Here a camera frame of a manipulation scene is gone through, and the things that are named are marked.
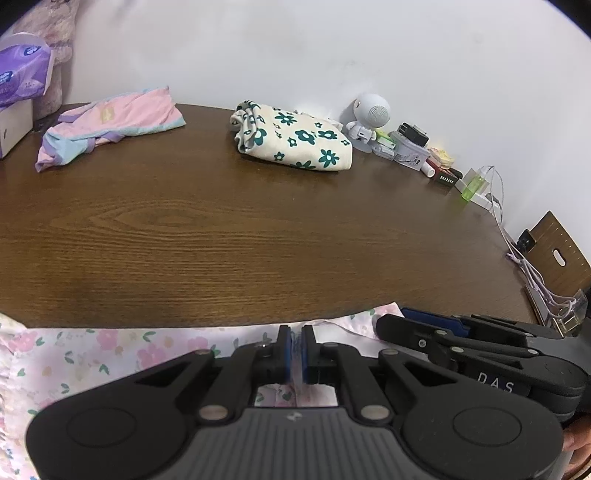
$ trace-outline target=human hand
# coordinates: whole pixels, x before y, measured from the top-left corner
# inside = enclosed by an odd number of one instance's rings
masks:
[[[591,457],[591,415],[575,420],[564,430],[564,451],[574,452],[563,480],[571,478]]]

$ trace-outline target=wooden table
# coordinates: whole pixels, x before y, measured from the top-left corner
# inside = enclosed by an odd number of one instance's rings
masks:
[[[534,320],[493,217],[355,152],[339,173],[238,154],[230,112],[37,174],[40,134],[0,162],[0,311],[27,326],[330,318],[397,301]]]

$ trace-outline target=oval hole in board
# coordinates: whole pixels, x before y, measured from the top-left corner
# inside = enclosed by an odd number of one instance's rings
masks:
[[[556,259],[556,262],[558,263],[558,265],[560,265],[561,267],[564,267],[566,265],[566,260],[564,259],[564,257],[558,251],[557,248],[552,250],[552,254],[554,255],[554,258]]]

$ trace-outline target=floral fabric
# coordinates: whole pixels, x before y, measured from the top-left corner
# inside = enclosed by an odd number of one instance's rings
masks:
[[[386,344],[377,340],[372,322],[386,313],[402,315],[391,303],[338,319],[288,324],[293,331],[293,380],[261,387],[255,405],[336,404],[332,388],[301,382],[302,325],[314,326],[318,342],[349,343],[362,355],[377,356]],[[25,432],[31,419],[51,403],[195,349],[229,356],[239,345],[272,342],[279,326],[27,329],[0,314],[0,480],[38,480],[25,449]]]
[[[303,170],[348,170],[353,148],[327,120],[247,100],[230,118],[241,153]]]

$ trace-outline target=green liquid bottle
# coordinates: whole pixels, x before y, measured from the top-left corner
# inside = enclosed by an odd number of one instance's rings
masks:
[[[491,170],[492,167],[482,167],[478,172],[476,172],[476,176],[470,180],[470,183],[466,185],[466,188],[462,192],[462,198],[469,202],[472,200],[474,194],[482,187],[485,182],[486,174]]]

